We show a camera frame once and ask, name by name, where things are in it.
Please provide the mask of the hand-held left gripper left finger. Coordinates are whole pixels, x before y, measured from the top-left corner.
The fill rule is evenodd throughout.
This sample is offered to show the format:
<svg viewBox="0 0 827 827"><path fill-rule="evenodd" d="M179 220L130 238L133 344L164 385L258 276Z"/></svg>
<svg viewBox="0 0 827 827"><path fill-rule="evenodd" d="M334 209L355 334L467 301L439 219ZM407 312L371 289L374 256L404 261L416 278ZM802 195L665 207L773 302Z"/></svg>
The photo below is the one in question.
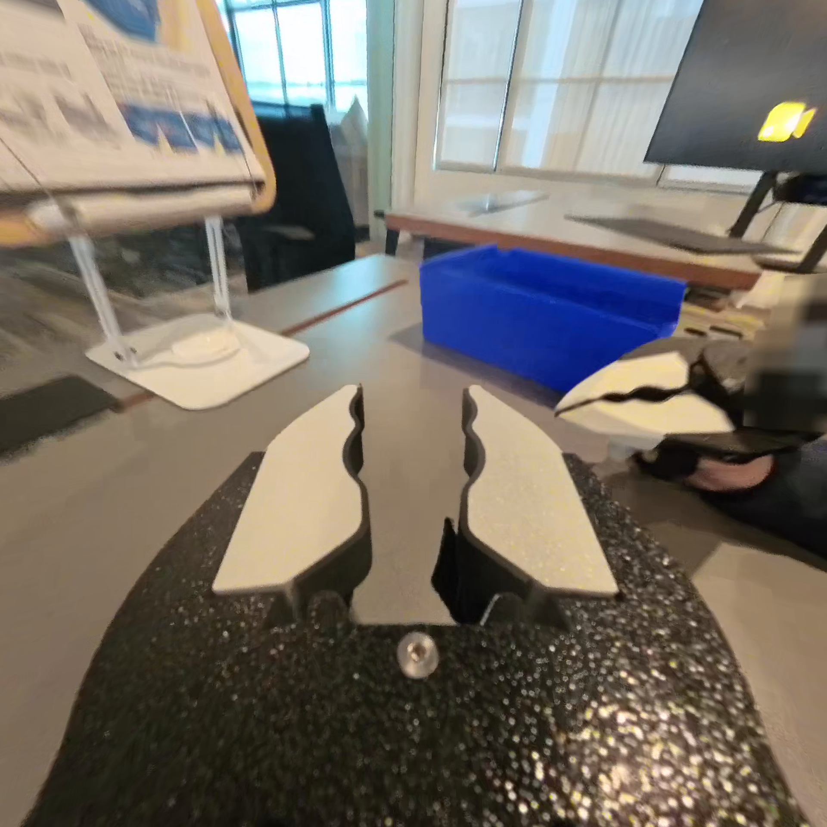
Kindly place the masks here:
<svg viewBox="0 0 827 827"><path fill-rule="evenodd" d="M273 598L274 622L295 622L321 593L346 606L370 572L363 468L363 388L345 385L267 446L212 582L221 597Z"/></svg>

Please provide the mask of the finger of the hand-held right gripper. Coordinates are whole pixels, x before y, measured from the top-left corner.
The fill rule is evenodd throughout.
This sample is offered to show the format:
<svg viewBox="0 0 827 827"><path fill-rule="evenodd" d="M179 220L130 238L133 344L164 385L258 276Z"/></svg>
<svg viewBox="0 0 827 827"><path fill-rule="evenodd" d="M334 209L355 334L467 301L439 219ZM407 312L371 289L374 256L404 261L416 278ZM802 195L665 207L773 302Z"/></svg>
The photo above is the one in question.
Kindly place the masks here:
<svg viewBox="0 0 827 827"><path fill-rule="evenodd" d="M569 411L599 401L663 401L687 386L689 362L679 353L623 359L584 378L560 400L555 411Z"/></svg>
<svg viewBox="0 0 827 827"><path fill-rule="evenodd" d="M728 436L737 430L723 410L687 391L652 401L639 398L634 391L612 390L564 399L556 415L615 447L636 450L656 448L668 437Z"/></svg>

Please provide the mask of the person's right forearm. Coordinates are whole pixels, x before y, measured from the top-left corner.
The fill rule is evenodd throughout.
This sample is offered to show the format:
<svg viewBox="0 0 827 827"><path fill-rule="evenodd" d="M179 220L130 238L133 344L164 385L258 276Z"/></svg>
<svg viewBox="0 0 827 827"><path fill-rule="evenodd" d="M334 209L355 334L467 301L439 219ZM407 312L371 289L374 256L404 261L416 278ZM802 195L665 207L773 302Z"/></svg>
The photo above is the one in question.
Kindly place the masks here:
<svg viewBox="0 0 827 827"><path fill-rule="evenodd" d="M775 459L773 471L749 491L714 493L686 487L731 519L825 559L826 441L770 455Z"/></svg>

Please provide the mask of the person's right hand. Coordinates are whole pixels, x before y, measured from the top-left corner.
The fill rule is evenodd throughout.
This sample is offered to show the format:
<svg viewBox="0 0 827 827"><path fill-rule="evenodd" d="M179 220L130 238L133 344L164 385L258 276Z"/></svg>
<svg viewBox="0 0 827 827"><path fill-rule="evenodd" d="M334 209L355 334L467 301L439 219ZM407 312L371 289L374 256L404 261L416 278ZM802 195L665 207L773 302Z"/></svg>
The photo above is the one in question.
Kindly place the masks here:
<svg viewBox="0 0 827 827"><path fill-rule="evenodd" d="M730 462L701 457L696 469L684 484L699 491L727 493L749 491L762 484L771 474L776 462L772 455L747 462Z"/></svg>

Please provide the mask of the blue plastic bin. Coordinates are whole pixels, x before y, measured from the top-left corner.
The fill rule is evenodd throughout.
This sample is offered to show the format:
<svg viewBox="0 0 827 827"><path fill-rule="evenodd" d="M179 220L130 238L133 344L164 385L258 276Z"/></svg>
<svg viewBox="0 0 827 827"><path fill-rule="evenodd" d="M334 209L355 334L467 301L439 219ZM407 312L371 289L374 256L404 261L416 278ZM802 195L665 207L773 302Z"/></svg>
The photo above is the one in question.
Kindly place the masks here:
<svg viewBox="0 0 827 827"><path fill-rule="evenodd" d="M671 336L687 283L593 262L477 246L419 266L424 339L566 393Z"/></svg>

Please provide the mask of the dark flat keyboard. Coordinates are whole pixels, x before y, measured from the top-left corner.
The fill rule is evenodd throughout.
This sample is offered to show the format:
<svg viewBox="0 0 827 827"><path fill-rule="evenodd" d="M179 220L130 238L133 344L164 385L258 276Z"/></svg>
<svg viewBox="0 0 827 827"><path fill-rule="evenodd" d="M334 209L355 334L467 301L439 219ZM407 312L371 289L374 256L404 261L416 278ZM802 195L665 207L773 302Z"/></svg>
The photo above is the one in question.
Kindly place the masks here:
<svg viewBox="0 0 827 827"><path fill-rule="evenodd" d="M646 218L609 218L566 215L568 221L630 236L648 243L699 255L792 255L794 251L738 237L717 236Z"/></svg>

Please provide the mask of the white document stand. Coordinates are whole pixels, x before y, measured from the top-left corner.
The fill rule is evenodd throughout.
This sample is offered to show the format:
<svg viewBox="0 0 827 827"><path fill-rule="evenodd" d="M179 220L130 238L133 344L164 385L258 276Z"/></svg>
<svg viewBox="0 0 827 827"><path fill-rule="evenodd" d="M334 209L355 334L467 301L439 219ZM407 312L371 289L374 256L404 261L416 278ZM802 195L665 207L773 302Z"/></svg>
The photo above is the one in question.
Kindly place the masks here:
<svg viewBox="0 0 827 827"><path fill-rule="evenodd" d="M228 404L305 362L309 348L233 317L222 219L250 212L252 184L144 192L39 195L2 206L2 247L67 241L103 331L86 357L184 410ZM124 333L107 293L92 237L203 221L213 311Z"/></svg>

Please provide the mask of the black wheeled monitor stand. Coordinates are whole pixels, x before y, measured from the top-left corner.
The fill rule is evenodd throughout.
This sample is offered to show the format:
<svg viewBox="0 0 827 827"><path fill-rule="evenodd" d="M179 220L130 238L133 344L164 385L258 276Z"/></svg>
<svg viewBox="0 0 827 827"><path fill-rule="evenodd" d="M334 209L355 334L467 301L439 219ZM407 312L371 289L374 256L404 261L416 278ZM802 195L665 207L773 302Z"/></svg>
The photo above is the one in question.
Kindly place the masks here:
<svg viewBox="0 0 827 827"><path fill-rule="evenodd" d="M758 215L765 198L780 203L805 206L826 206L826 176L823 174L783 174L763 172L750 193L739 216L729 228L728 236L742 240L752 220ZM780 255L753 255L753 261L763 270L790 274L825 274L822 261L826 254L826 228L815 238L810 248L796 257L794 253Z"/></svg>

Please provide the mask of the wood-edged background desk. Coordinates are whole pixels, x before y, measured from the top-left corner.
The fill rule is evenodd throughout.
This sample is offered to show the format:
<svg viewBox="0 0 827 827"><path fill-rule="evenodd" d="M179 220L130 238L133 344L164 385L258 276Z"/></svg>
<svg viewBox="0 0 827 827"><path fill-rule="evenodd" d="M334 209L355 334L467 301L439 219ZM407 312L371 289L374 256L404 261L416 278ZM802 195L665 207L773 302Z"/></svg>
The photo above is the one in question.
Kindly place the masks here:
<svg viewBox="0 0 827 827"><path fill-rule="evenodd" d="M468 245L495 244L607 264L626 270L721 289L749 290L762 270L750 255L706 255L671 249L576 222L589 218L640 218L720 232L739 208L733 198L559 184L545 199L500 212L470 215L460 200L420 202L390 209L388 231Z"/></svg>

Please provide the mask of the black table mat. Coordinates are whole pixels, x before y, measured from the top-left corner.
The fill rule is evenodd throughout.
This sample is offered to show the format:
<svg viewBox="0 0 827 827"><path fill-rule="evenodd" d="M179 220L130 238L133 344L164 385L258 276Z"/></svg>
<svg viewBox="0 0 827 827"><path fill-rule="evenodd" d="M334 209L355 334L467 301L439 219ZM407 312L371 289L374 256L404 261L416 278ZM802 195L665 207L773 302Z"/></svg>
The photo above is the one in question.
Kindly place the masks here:
<svg viewBox="0 0 827 827"><path fill-rule="evenodd" d="M119 399L79 376L61 376L1 398L1 456L116 411Z"/></svg>

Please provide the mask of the large black monitor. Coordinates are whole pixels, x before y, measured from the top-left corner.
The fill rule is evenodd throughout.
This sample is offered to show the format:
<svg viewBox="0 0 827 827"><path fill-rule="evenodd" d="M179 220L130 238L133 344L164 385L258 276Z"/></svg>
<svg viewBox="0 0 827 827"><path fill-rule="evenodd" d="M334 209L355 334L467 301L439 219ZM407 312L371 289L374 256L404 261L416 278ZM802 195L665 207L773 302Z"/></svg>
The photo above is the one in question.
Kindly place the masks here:
<svg viewBox="0 0 827 827"><path fill-rule="evenodd" d="M703 2L644 159L826 172L826 2Z"/></svg>

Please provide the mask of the black fabric chair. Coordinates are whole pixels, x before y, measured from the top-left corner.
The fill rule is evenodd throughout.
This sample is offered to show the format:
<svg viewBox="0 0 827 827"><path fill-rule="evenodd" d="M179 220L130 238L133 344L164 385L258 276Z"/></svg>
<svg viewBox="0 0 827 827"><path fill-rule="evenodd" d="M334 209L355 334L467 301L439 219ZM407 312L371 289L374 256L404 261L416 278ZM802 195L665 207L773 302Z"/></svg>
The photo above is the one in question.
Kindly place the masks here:
<svg viewBox="0 0 827 827"><path fill-rule="evenodd" d="M347 264L356 230L323 106L255 103L276 195L237 219L248 293Z"/></svg>

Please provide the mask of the wide window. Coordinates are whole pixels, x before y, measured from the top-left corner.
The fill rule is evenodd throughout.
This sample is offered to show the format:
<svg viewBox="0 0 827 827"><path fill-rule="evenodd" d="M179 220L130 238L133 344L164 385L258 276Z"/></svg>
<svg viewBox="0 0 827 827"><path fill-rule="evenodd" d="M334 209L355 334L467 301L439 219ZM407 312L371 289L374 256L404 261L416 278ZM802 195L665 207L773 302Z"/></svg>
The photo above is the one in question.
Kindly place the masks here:
<svg viewBox="0 0 827 827"><path fill-rule="evenodd" d="M700 7L447 2L434 168L655 183L644 157Z"/></svg>

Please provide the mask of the printed sheet board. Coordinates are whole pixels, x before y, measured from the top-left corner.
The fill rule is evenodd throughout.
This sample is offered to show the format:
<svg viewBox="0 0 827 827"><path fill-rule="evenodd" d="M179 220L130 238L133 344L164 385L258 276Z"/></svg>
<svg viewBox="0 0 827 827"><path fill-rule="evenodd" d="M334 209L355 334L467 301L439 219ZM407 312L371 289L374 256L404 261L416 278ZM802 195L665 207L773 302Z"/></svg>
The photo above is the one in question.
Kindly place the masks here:
<svg viewBox="0 0 827 827"><path fill-rule="evenodd" d="M215 191L274 201L215 2L2 2L2 201Z"/></svg>

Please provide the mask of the narrow window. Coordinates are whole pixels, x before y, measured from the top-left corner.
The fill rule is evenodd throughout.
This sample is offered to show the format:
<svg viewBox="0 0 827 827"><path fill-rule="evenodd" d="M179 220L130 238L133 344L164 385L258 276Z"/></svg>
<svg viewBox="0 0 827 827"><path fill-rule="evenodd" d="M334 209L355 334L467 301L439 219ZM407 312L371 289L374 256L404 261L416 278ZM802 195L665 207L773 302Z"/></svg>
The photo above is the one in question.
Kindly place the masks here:
<svg viewBox="0 0 827 827"><path fill-rule="evenodd" d="M365 1L219 1L255 104L368 115Z"/></svg>

